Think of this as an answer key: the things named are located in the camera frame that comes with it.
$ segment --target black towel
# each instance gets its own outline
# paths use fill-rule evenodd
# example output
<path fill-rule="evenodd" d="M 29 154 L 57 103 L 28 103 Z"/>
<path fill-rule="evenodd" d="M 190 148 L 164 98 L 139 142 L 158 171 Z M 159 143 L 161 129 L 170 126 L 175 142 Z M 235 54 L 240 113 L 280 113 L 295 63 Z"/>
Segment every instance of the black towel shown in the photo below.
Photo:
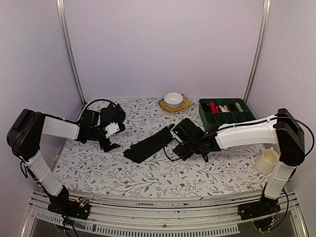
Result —
<path fill-rule="evenodd" d="M 170 130 L 173 127 L 174 124 L 171 124 L 168 127 L 164 127 L 155 135 L 131 145 L 130 149 L 124 151 L 124 157 L 138 164 L 143 162 L 172 141 L 173 138 Z"/>

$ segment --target patterned table surface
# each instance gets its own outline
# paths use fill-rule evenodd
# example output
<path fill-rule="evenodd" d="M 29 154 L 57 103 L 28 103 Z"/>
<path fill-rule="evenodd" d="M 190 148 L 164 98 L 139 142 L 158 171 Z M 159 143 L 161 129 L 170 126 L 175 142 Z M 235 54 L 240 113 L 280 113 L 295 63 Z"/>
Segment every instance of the patterned table surface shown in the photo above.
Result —
<path fill-rule="evenodd" d="M 165 113 L 157 98 L 119 99 L 126 112 L 126 130 L 110 137 L 120 148 L 105 153 L 97 142 L 82 144 L 68 140 L 54 174 L 71 190 L 130 197 L 172 198 L 225 195 L 261 189 L 267 175 L 255 168 L 255 160 L 264 150 L 262 144 L 233 147 L 209 154 L 206 163 L 200 155 L 186 161 L 170 161 L 159 151 L 141 164 L 123 157 L 123 151 L 171 123 L 190 118 L 203 128 L 195 105 L 176 115 Z M 99 110 L 107 102 L 96 102 Z M 171 142 L 166 151 L 176 158 Z"/>

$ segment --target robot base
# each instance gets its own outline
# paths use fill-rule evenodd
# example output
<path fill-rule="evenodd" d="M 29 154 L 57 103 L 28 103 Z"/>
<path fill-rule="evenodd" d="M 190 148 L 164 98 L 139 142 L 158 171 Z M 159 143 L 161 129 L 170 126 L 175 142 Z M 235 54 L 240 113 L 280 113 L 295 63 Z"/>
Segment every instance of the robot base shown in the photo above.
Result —
<path fill-rule="evenodd" d="M 70 205 L 67 208 L 67 211 L 62 212 L 59 208 L 56 208 L 54 205 L 49 204 L 47 210 L 55 212 L 57 214 L 66 214 L 68 217 L 74 217 L 82 220 L 87 220 L 90 213 L 91 206 L 86 204 L 81 206 L 80 202 L 70 201 Z"/>
<path fill-rule="evenodd" d="M 278 200 L 245 203 L 238 206 L 238 214 L 242 220 L 248 220 L 277 213 L 281 210 Z"/>

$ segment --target wire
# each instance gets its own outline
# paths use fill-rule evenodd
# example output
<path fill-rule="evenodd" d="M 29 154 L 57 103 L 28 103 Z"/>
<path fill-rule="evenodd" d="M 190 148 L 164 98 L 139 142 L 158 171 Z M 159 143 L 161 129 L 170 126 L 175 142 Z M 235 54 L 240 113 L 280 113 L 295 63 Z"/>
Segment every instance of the wire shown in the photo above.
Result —
<path fill-rule="evenodd" d="M 106 102 L 109 102 L 110 104 L 113 104 L 115 107 L 117 106 L 117 105 L 116 105 L 113 101 L 111 101 L 111 100 L 108 100 L 108 99 L 97 99 L 97 100 L 93 100 L 93 101 L 91 101 L 90 103 L 88 103 L 88 104 L 85 106 L 85 108 L 83 109 L 82 114 L 83 114 L 84 111 L 86 111 L 86 110 L 89 108 L 90 105 L 92 105 L 92 104 L 94 104 L 95 102 L 98 102 L 98 101 L 106 101 Z"/>
<path fill-rule="evenodd" d="M 171 158 L 167 155 L 166 149 L 164 148 L 164 142 L 165 142 L 165 140 L 166 140 L 166 138 L 164 138 L 163 143 L 162 143 L 162 148 L 163 148 L 164 155 L 165 155 L 170 161 L 177 161 L 177 160 L 182 159 L 182 157 L 177 158 L 177 159 L 171 159 Z"/>
<path fill-rule="evenodd" d="M 72 237 L 72 236 L 71 236 L 70 234 L 68 234 L 67 231 L 66 231 L 66 225 L 65 225 L 66 220 L 65 220 L 65 219 L 67 218 L 67 219 L 68 219 L 67 222 L 72 226 L 72 228 L 73 228 L 73 230 L 74 230 L 74 232 L 75 232 L 76 237 L 79 237 L 78 232 L 77 232 L 77 230 L 75 229 L 75 227 L 74 227 L 74 225 L 72 224 L 72 222 L 71 222 L 71 220 L 69 219 L 69 217 L 66 216 L 66 215 L 62 215 L 62 217 L 64 218 L 64 221 L 63 221 L 64 233 L 65 233 L 68 237 Z"/>
<path fill-rule="evenodd" d="M 313 150 L 313 148 L 314 148 L 314 146 L 315 146 L 315 137 L 314 137 L 314 134 L 313 134 L 312 130 L 311 130 L 305 123 L 303 123 L 302 121 L 300 121 L 300 120 L 298 120 L 298 119 L 296 119 L 296 118 L 277 117 L 277 119 L 289 119 L 289 120 L 296 121 L 296 122 L 300 123 L 301 125 L 303 125 L 303 126 L 308 130 L 308 132 L 309 132 L 309 133 L 311 134 L 311 136 L 312 136 L 312 146 L 311 146 L 311 148 L 309 149 L 309 151 L 305 154 L 305 157 L 308 156 L 308 155 L 312 152 L 312 150 Z"/>
<path fill-rule="evenodd" d="M 28 170 L 27 170 L 27 167 L 24 165 L 25 162 L 21 161 L 20 162 L 20 169 L 21 169 L 21 172 L 22 174 L 24 175 L 25 178 L 28 178 Z"/>
<path fill-rule="evenodd" d="M 272 226 L 272 228 L 271 228 L 270 230 L 274 230 L 276 227 L 278 227 L 278 226 L 284 221 L 284 219 L 285 219 L 285 217 L 286 217 L 286 215 L 287 215 L 287 212 L 288 212 L 288 206 L 289 206 L 290 201 L 289 201 L 289 198 L 288 198 L 288 194 L 286 193 L 286 191 L 284 190 L 284 188 L 283 188 L 282 191 L 284 192 L 284 194 L 285 194 L 285 196 L 286 196 L 286 200 L 287 200 L 286 211 L 285 211 L 285 214 L 284 214 L 284 216 L 282 217 L 282 219 L 278 222 L 278 224 L 277 224 L 276 226 Z"/>

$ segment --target white cup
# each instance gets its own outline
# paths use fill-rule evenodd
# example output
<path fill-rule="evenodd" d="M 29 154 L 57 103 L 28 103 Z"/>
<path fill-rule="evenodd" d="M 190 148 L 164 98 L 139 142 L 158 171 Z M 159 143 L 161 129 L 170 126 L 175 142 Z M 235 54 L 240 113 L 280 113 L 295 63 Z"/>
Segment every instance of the white cup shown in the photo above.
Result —
<path fill-rule="evenodd" d="M 266 149 L 256 161 L 256 168 L 262 174 L 271 174 L 278 163 L 279 155 L 272 149 Z"/>

